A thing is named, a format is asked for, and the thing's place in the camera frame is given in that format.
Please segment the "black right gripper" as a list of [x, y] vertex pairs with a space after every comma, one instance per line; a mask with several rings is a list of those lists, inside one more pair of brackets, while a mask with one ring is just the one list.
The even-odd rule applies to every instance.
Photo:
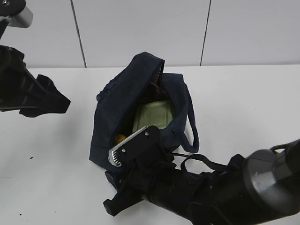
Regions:
[[188, 206], [201, 185], [201, 176], [176, 169], [172, 156], [162, 150], [118, 150], [117, 165], [124, 172], [105, 171], [108, 182], [118, 190], [103, 202], [106, 212], [116, 216], [146, 200], [157, 206]]

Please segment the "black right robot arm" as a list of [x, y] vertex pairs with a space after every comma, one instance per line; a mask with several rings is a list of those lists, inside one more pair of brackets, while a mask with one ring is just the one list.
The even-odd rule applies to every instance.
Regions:
[[116, 188], [105, 200], [108, 214], [146, 200], [194, 225], [258, 225], [300, 211], [300, 142], [293, 141], [239, 154], [229, 163], [211, 162], [204, 155], [185, 155], [205, 163], [211, 172], [188, 172], [173, 163], [174, 155], [154, 144], [125, 162], [122, 173], [106, 172]]

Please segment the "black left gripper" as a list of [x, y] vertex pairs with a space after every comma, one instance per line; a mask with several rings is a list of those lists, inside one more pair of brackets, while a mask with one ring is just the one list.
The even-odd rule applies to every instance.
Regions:
[[35, 78], [23, 59], [24, 54], [17, 49], [0, 47], [0, 110], [19, 110], [25, 117], [66, 113], [71, 101], [57, 90], [49, 77]]

